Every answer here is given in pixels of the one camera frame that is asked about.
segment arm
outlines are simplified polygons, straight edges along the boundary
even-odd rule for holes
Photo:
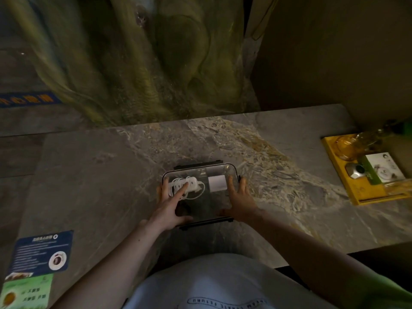
[[[150,219],[143,220],[109,255],[72,286],[53,309],[121,308],[134,277],[157,237],[165,230],[192,220],[177,217],[179,198],[186,183],[172,198],[168,195],[168,178],[158,187],[160,201]]]
[[[228,190],[232,208],[223,209],[220,214],[255,229],[323,299],[339,308],[353,308],[361,305],[365,295],[387,291],[380,276],[365,265],[259,209],[245,178],[241,179],[237,192],[229,178]]]

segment person's left hand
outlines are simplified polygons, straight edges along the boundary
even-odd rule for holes
[[[166,177],[163,180],[163,185],[157,187],[157,206],[149,218],[149,222],[155,224],[162,232],[165,230],[172,230],[176,225],[189,223],[193,220],[193,217],[191,216],[178,217],[175,214],[178,201],[185,193],[189,184],[185,183],[173,197],[170,197],[168,194],[168,184],[169,178]]]

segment green card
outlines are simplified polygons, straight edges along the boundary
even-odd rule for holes
[[[1,309],[46,309],[53,274],[4,282],[0,295]]]

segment white t-shirt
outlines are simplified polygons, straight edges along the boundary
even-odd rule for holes
[[[237,254],[210,254],[157,272],[125,309],[336,308],[264,264]]]

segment forearm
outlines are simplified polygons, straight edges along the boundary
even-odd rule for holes
[[[342,307],[342,297],[351,280],[374,273],[350,256],[277,221],[263,210],[255,210],[245,223],[282,255],[312,291],[334,305]]]
[[[161,232],[152,222],[136,228],[52,308],[121,308],[140,265]]]

